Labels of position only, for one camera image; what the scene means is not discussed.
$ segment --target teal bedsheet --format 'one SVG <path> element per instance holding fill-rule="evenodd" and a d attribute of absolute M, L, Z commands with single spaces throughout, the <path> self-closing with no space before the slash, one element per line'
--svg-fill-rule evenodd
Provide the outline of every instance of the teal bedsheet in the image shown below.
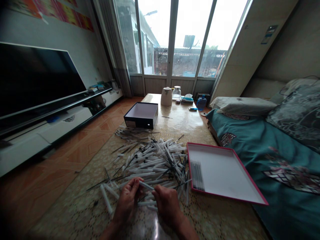
<path fill-rule="evenodd" d="M 274 239 L 320 239 L 320 155 L 262 117 L 207 115 L 233 148 L 269 206 L 254 205 Z"/>

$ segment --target hand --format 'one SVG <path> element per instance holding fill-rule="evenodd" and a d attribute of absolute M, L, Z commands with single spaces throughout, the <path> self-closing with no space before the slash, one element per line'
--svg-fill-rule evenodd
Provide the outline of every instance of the hand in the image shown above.
<path fill-rule="evenodd" d="M 143 194 L 139 180 L 144 181 L 140 177 L 133 178 L 122 188 L 112 220 L 114 225 L 123 226 L 131 219 L 134 206 L 137 205 L 138 198 Z"/>
<path fill-rule="evenodd" d="M 180 210 L 177 191 L 157 185 L 152 194 L 157 201 L 159 215 L 174 231 L 178 230 L 185 216 Z"/>

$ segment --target television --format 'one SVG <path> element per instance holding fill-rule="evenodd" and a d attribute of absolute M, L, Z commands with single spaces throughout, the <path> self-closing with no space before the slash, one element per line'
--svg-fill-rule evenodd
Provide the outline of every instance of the television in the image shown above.
<path fill-rule="evenodd" d="M 87 91 L 65 50 L 0 42 L 0 119 Z"/>

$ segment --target white tray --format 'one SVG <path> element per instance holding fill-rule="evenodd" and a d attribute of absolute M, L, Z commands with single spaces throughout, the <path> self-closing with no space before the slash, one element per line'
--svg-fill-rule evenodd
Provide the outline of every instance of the white tray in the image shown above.
<path fill-rule="evenodd" d="M 190 142 L 187 149 L 192 190 L 269 205 L 233 149 Z"/>

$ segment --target coffee table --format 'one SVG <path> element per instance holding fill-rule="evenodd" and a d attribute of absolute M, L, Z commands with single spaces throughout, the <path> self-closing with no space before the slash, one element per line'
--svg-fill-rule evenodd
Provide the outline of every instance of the coffee table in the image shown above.
<path fill-rule="evenodd" d="M 166 107 L 160 105 L 160 94 L 148 94 L 142 102 L 159 103 L 158 119 L 153 132 L 156 139 L 178 139 L 179 142 L 194 142 L 216 145 L 206 124 L 198 112 L 190 112 L 191 104 Z M 78 174 L 63 194 L 29 231 L 31 238 L 48 239 L 98 239 L 111 218 L 106 209 L 100 188 L 88 192 L 91 186 L 114 175 L 125 160 L 115 165 L 110 162 L 112 152 L 124 144 L 124 140 L 113 135 L 88 165 Z M 116 202 L 110 196 L 112 207 Z M 189 193 L 189 205 L 180 202 L 180 207 L 194 225 L 200 239 L 267 239 L 252 207 L 248 203 L 219 196 Z M 119 239 L 168 239 L 175 234 L 158 219 L 157 213 L 141 207 Z"/>

